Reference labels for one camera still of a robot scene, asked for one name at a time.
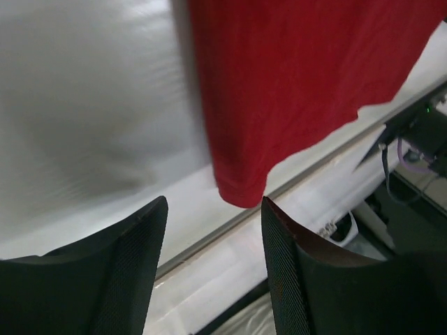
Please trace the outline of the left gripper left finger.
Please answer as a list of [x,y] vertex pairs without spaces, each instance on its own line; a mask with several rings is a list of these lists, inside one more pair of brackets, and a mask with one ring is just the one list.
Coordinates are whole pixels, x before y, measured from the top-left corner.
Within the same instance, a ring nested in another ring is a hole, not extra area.
[[165,197],[49,253],[1,261],[2,334],[141,334],[168,217]]

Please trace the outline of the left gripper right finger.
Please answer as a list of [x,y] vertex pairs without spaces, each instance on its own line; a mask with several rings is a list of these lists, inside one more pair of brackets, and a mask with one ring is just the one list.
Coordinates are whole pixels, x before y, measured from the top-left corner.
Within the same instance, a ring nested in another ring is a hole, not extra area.
[[379,261],[261,205],[263,249],[278,334],[445,334],[446,252]]

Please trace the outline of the red t-shirt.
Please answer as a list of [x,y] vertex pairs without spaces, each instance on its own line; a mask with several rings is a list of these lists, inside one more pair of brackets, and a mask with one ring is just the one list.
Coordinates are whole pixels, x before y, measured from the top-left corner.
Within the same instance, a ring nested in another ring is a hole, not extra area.
[[390,102],[445,1],[189,1],[214,177],[255,207],[270,170]]

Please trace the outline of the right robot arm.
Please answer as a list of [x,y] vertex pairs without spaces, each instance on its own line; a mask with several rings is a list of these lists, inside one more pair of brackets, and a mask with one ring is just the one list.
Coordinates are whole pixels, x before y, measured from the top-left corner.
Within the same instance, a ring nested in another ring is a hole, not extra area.
[[346,178],[362,237],[385,257],[446,248],[446,77],[399,107]]

